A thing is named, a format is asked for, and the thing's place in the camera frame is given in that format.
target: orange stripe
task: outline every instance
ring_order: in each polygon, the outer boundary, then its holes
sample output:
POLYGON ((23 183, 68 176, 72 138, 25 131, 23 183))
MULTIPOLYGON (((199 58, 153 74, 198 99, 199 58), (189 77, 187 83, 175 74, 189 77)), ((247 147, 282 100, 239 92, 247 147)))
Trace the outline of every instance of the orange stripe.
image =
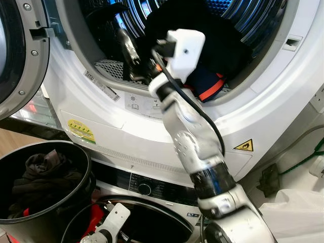
POLYGON ((224 82, 225 81, 222 79, 218 80, 217 83, 215 83, 212 87, 210 87, 205 92, 199 95, 200 100, 203 101, 208 97, 210 97, 211 95, 213 95, 216 91, 218 91, 223 86, 224 82))

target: black cable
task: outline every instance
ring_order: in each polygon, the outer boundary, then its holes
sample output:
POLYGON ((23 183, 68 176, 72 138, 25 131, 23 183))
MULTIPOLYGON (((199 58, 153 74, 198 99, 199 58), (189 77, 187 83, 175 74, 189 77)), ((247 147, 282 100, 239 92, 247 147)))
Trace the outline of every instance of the black cable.
POLYGON ((225 145, 224 145, 224 141, 222 138, 222 135, 220 134, 219 130, 217 129, 215 123, 213 122, 213 120, 206 114, 204 113, 200 107, 195 104, 195 102, 193 102, 187 95, 186 93, 183 92, 183 90, 181 89, 181 87, 178 85, 178 83, 175 81, 175 79, 171 76, 171 74, 169 73, 169 71, 167 70, 166 66, 163 63, 163 60, 161 59, 160 55, 156 52, 156 50, 152 49, 152 56, 154 58, 154 60, 156 61, 156 63, 160 66, 162 72, 165 74, 165 76, 167 77, 167 79, 169 80, 169 82, 174 86, 175 90, 179 93, 179 95, 195 110, 198 112, 199 115, 201 115, 207 122, 208 124, 213 128, 213 130, 215 131, 218 140, 221 144, 221 148, 222 148, 222 154, 223 156, 225 155, 225 145))
POLYGON ((69 227, 71 226, 71 224, 73 223, 73 221, 77 218, 77 216, 79 216, 81 213, 83 213, 86 209, 88 209, 89 207, 92 207, 93 205, 106 205, 106 203, 104 202, 95 202, 93 204, 89 204, 87 206, 85 206, 83 209, 81 209, 72 219, 71 221, 68 223, 68 225, 66 226, 66 229, 63 233, 62 239, 61 239, 61 243, 64 243, 64 238, 66 237, 66 233, 69 229, 69 227))
POLYGON ((199 227, 199 231, 200 231, 200 241, 201 241, 201 243, 205 243, 205 238, 204 238, 204 220, 205 220, 204 215, 201 215, 201 218, 200 218, 200 227, 199 227))

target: sticker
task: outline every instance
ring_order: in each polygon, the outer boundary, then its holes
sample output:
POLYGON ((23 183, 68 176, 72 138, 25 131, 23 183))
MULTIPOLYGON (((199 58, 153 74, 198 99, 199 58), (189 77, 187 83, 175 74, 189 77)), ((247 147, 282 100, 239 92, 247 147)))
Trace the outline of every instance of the sticker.
POLYGON ((161 102, 158 99, 144 97, 136 94, 125 94, 125 109, 133 113, 161 120, 161 102))
POLYGON ((251 151, 253 152, 253 142, 252 139, 240 144, 239 146, 235 147, 234 149, 244 150, 244 151, 251 151))
POLYGON ((194 214, 194 213, 187 213, 188 217, 194 217, 194 218, 198 218, 199 214, 194 214))
POLYGON ((85 72, 85 76, 93 82, 98 88, 100 88, 108 97, 110 97, 113 101, 117 101, 120 99, 120 96, 110 87, 101 84, 98 82, 95 77, 93 77, 88 71, 85 72))
POLYGON ((68 121, 68 126, 69 130, 77 137, 96 144, 95 136, 93 135, 92 131, 80 121, 71 119, 68 121))

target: barcode sticker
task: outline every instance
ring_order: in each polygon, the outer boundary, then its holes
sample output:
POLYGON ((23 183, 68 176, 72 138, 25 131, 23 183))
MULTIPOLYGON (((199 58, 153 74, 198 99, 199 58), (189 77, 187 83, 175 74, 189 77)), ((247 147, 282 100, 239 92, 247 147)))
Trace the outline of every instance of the barcode sticker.
POLYGON ((120 99, 120 96, 114 90, 98 82, 87 70, 85 71, 85 76, 91 82, 93 82, 98 88, 100 88, 107 96, 109 96, 113 101, 116 102, 117 100, 120 99))

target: wooden floor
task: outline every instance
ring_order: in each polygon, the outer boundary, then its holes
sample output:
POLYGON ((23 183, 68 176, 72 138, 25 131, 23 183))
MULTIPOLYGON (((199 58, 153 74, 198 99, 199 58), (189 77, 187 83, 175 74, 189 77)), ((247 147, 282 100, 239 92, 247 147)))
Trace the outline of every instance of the wooden floor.
MULTIPOLYGON (((19 147, 42 141, 44 140, 40 138, 0 129, 0 158, 19 147)), ((7 243, 7 237, 3 235, 3 233, 4 232, 0 229, 0 243, 7 243)))

